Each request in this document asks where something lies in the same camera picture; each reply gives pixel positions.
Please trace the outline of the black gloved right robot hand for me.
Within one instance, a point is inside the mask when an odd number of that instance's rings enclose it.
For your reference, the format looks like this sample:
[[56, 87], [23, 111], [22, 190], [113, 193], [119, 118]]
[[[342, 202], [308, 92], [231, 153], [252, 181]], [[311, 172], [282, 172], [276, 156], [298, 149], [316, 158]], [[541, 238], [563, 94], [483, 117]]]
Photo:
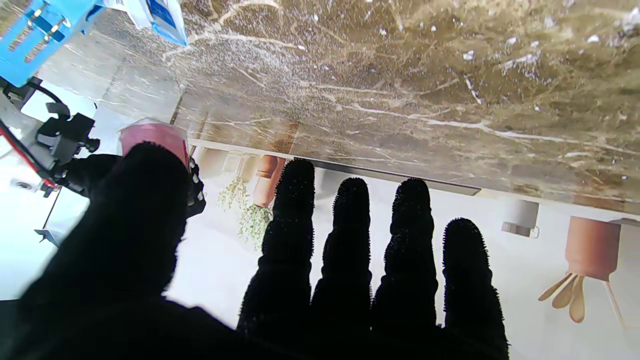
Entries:
[[[119, 164], [121, 155], [99, 153], [85, 158], [73, 158], [66, 167], [65, 187], [85, 198], [90, 198], [93, 189]], [[187, 218], [201, 214], [206, 207], [204, 183], [200, 168], [193, 157], [189, 157], [188, 170], [191, 175]]]

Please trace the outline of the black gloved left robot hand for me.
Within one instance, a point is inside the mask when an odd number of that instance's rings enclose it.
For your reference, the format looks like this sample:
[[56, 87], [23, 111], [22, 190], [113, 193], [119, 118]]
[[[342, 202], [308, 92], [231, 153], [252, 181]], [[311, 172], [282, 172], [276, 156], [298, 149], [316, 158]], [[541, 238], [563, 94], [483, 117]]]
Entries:
[[236, 328], [165, 296], [185, 234], [192, 176], [174, 153], [135, 145], [94, 187], [77, 225], [17, 301], [7, 360], [507, 360], [482, 233], [445, 228], [445, 325], [437, 325], [428, 185], [407, 178], [391, 207], [384, 275], [371, 292], [370, 194], [346, 178], [311, 289], [314, 166], [276, 187], [258, 269]]

